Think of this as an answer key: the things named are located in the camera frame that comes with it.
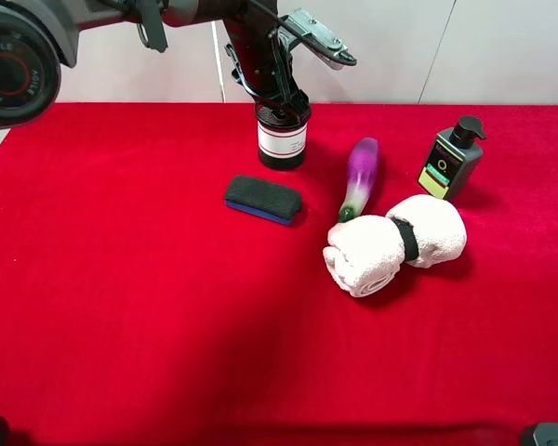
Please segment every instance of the black bottle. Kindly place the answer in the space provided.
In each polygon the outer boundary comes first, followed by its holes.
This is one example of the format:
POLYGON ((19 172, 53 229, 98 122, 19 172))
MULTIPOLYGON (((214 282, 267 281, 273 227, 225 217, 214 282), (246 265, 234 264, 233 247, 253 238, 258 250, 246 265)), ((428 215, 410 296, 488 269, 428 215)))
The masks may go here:
POLYGON ((430 195, 450 200, 467 183, 484 151, 475 139, 485 139, 482 122, 463 116, 457 125, 436 135, 432 151, 419 174, 419 184, 430 195))
POLYGON ((299 167, 306 156, 306 136, 312 109, 296 117, 266 106, 255 112, 259 121, 259 159, 273 170, 299 167))

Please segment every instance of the white towel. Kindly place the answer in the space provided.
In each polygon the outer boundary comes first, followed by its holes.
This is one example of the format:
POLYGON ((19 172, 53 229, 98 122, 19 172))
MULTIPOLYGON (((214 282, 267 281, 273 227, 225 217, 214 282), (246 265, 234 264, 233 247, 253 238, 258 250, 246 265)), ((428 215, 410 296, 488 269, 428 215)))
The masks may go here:
POLYGON ((415 195, 387 212, 388 218, 409 223, 418 241, 419 257, 407 262, 429 268, 459 257, 467 243, 467 231, 457 209, 431 195, 415 195))
POLYGON ((323 250, 335 282, 353 297, 372 295, 392 281, 405 261, 405 243, 391 220, 408 222, 418 242, 419 257, 408 263, 429 266, 460 256, 467 233, 457 209, 430 195, 397 204, 387 217, 359 216, 328 232, 323 250))
POLYGON ((384 288, 405 260, 405 246, 392 220, 359 216, 328 232, 323 250, 326 267, 337 284, 353 297, 384 288))

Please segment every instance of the purple eggplant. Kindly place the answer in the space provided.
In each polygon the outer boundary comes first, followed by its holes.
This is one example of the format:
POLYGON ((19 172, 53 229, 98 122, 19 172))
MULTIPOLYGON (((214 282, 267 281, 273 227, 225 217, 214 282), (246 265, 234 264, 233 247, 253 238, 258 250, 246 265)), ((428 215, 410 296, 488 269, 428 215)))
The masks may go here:
POLYGON ((362 214, 374 188, 379 157, 379 142, 373 138, 364 138, 353 148, 347 162, 347 194, 339 210, 339 223, 362 214))

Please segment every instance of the black strap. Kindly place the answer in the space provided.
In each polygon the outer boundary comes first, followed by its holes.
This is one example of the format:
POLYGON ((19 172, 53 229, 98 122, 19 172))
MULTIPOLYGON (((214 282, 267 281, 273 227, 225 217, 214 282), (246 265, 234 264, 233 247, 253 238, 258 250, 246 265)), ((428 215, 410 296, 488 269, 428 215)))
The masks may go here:
POLYGON ((401 238, 403 239, 403 246, 405 248, 405 262, 410 262, 419 257, 418 240, 416 239, 416 234, 413 233, 413 226, 403 220, 397 218, 391 218, 392 222, 395 224, 401 238))

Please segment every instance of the eraser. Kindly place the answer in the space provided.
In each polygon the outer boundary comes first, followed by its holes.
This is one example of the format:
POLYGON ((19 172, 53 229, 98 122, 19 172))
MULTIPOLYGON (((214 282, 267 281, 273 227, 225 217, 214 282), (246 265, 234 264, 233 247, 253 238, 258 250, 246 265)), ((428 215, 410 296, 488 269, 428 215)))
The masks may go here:
POLYGON ((237 176, 225 192, 225 203, 232 209, 275 223, 290 225, 301 210, 301 194, 263 179, 237 176))

